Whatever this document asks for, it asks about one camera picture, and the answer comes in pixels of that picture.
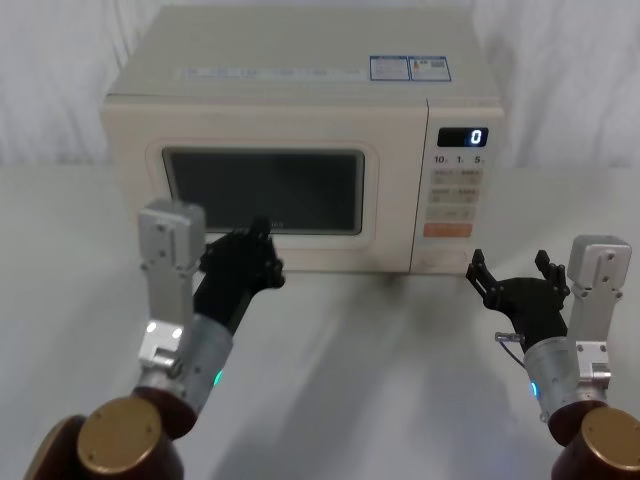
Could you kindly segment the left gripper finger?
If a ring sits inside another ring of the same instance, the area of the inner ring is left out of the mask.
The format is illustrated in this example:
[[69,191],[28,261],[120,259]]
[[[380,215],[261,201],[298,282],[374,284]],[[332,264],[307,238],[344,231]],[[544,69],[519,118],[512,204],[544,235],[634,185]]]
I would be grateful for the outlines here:
[[235,230],[209,243],[199,263],[205,274],[257,274],[260,232]]
[[285,284],[283,261],[278,257],[267,217],[253,219],[249,236],[252,241],[252,290],[280,289]]

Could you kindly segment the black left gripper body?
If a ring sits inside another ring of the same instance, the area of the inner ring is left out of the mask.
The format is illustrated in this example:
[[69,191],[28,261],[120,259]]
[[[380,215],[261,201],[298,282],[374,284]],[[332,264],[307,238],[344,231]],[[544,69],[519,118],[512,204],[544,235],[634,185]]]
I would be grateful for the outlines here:
[[195,312],[235,334],[253,297],[253,274],[204,274],[194,294]]

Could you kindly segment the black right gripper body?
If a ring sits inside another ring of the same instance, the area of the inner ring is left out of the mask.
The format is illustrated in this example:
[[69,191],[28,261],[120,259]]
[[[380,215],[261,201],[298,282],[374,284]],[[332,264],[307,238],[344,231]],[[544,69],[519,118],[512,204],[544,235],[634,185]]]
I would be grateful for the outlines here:
[[565,283],[541,278],[511,278],[492,289],[492,308],[506,315],[512,323],[523,351],[555,337],[565,337],[567,326],[561,310],[570,293]]

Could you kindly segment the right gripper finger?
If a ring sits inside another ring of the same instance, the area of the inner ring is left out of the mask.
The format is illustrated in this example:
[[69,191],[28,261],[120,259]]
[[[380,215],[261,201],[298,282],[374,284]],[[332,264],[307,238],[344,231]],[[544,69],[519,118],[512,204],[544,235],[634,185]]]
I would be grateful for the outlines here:
[[562,264],[552,263],[546,250],[539,250],[535,257],[535,265],[545,281],[551,286],[554,295],[563,301],[570,289],[566,282],[566,268]]
[[503,311],[505,308],[506,295],[504,284],[498,281],[488,270],[484,253],[481,249],[476,249],[468,265],[466,279],[480,295],[483,305],[494,311]]

